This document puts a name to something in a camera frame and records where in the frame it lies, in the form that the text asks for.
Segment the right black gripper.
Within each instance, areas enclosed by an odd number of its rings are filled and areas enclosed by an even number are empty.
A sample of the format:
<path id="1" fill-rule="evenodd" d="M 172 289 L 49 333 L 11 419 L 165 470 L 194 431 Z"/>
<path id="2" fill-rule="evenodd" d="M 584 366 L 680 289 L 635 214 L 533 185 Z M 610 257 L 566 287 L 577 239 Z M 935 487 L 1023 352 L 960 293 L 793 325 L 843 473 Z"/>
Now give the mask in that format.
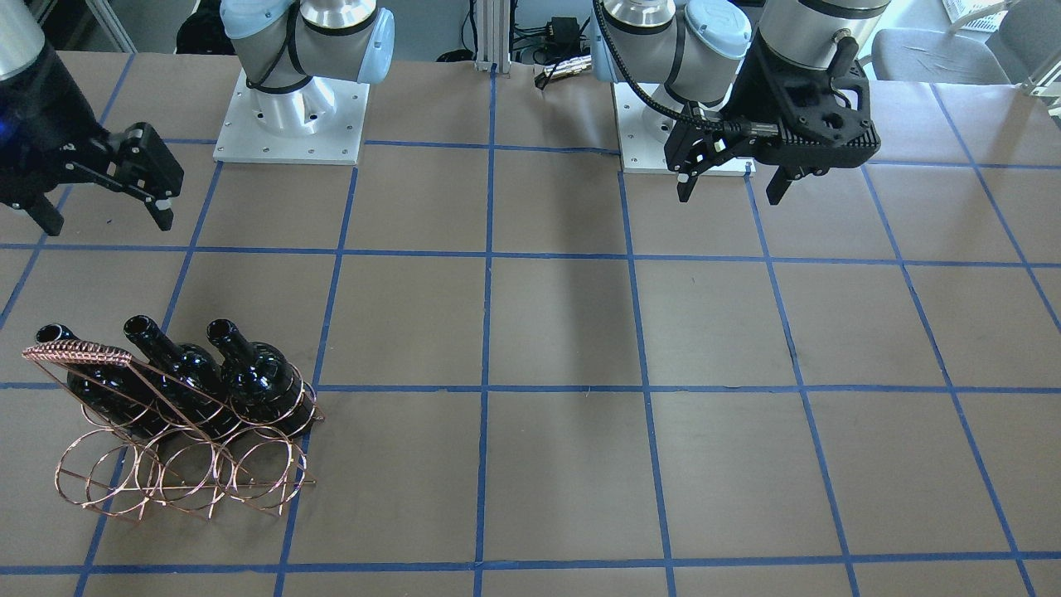
<path id="1" fill-rule="evenodd" d="M 45 42 L 35 60 L 2 83 L 2 203 L 27 212 L 46 235 L 64 218 L 45 199 L 58 185 L 88 182 L 147 205 L 160 231 L 173 226 L 181 164 L 147 122 L 124 131 L 99 124 L 90 102 Z"/>

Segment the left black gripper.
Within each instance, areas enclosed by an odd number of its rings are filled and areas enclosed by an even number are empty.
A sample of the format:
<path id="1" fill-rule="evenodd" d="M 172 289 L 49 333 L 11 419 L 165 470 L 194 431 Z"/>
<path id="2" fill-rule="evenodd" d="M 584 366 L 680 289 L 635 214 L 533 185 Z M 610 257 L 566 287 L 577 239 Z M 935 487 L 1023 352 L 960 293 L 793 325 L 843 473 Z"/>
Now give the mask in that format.
<path id="1" fill-rule="evenodd" d="M 831 166 L 859 166 L 880 150 L 870 112 L 870 85 L 853 37 L 827 42 L 833 57 L 822 70 L 785 60 L 756 37 L 740 67 L 731 96 L 715 121 L 679 121 L 666 141 L 676 192 L 688 203 L 698 177 L 731 158 L 777 166 L 766 186 L 777 206 L 801 175 Z"/>

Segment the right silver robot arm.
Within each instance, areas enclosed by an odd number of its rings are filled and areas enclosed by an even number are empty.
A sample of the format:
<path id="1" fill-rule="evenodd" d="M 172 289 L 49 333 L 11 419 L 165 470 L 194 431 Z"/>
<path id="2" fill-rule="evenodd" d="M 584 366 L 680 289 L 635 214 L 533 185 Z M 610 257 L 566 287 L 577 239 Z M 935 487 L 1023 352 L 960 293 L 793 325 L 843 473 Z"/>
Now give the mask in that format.
<path id="1" fill-rule="evenodd" d="M 128 194 L 173 226 L 182 166 L 156 126 L 107 131 L 41 27 L 44 3 L 2 4 L 2 203 L 58 235 L 59 185 Z M 395 17 L 375 1 L 181 1 L 169 49 L 241 65 L 218 133 L 223 163 L 359 162 L 367 100 L 387 76 Z"/>

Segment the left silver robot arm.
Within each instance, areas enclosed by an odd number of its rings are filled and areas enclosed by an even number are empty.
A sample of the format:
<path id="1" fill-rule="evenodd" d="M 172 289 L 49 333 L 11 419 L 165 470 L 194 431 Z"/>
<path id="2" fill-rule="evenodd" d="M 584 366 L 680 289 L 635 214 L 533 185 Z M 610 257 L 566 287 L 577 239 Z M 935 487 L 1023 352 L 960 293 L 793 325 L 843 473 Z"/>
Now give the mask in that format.
<path id="1" fill-rule="evenodd" d="M 663 154 L 688 201 L 733 158 L 775 166 L 767 200 L 882 146 L 860 67 L 886 1 L 767 1 L 756 22 L 730 1 L 595 1 L 592 62 L 668 125 Z"/>

